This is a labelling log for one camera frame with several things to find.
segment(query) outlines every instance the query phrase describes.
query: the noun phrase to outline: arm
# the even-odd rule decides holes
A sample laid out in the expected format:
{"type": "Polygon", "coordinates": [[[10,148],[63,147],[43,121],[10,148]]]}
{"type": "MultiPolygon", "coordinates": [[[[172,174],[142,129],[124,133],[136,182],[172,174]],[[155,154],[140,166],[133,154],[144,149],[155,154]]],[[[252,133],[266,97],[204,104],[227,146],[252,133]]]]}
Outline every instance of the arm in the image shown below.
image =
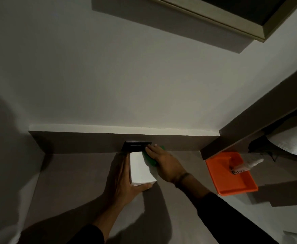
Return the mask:
{"type": "Polygon", "coordinates": [[[205,188],[193,175],[188,174],[180,162],[158,145],[148,145],[146,152],[155,159],[162,179],[174,183],[197,209],[203,221],[219,244],[229,243],[277,243],[257,225],[244,217],[224,200],[205,188]]]}
{"type": "Polygon", "coordinates": [[[115,179],[115,193],[112,204],[91,224],[83,227],[67,244],[98,243],[104,244],[118,215],[139,193],[152,187],[152,184],[133,186],[129,175],[129,154],[120,166],[115,179]]]}

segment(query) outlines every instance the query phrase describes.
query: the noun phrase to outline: black sleeve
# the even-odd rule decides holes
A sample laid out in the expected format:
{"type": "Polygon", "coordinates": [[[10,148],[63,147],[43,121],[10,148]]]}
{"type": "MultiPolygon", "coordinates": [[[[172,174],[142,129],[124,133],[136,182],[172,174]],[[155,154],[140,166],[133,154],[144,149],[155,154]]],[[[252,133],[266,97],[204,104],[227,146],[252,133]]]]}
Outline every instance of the black sleeve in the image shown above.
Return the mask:
{"type": "Polygon", "coordinates": [[[101,230],[92,224],[86,225],[77,232],[67,244],[104,244],[101,230]]]}
{"type": "Polygon", "coordinates": [[[198,216],[219,244],[277,243],[266,232],[214,193],[208,193],[196,205],[198,216]]]}

